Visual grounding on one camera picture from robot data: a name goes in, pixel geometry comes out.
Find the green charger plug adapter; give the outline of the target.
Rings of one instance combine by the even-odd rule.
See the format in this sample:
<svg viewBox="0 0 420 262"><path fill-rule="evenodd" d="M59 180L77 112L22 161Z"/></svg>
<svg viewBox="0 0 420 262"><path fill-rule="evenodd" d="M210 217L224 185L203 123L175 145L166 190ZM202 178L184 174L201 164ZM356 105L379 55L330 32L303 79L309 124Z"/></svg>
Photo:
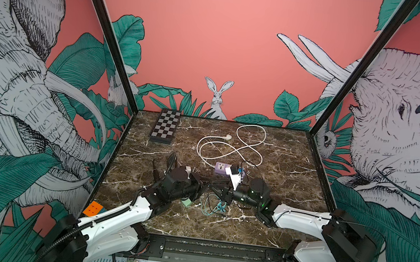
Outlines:
<svg viewBox="0 0 420 262"><path fill-rule="evenodd" d="M181 202L185 207L189 207L193 203L189 198L182 199Z"/></svg>

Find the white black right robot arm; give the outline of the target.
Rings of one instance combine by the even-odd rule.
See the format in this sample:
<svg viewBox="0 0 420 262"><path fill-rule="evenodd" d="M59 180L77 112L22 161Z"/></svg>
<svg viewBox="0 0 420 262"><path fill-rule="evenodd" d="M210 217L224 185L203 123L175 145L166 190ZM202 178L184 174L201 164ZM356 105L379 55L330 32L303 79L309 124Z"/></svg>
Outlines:
<svg viewBox="0 0 420 262"><path fill-rule="evenodd" d="M314 242L293 244L291 255L296 262L373 262L379 254L366 226L342 209L317 213L293 208L272 197L265 181L257 178L249 186L213 183L210 188L226 204L238 202L253 207L255 217L266 227L315 237Z"/></svg>

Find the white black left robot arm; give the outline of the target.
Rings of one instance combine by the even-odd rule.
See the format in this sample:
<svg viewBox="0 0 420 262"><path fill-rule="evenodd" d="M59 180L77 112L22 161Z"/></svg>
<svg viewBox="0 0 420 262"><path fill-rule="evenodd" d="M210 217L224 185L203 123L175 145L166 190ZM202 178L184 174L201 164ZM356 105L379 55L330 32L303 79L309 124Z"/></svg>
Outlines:
<svg viewBox="0 0 420 262"><path fill-rule="evenodd" d="M206 189L190 168L174 168L122 206L92 217L61 218L38 245L33 262L92 262L119 252L137 253L139 243L147 241L142 222L167 211L176 200L195 201Z"/></svg>

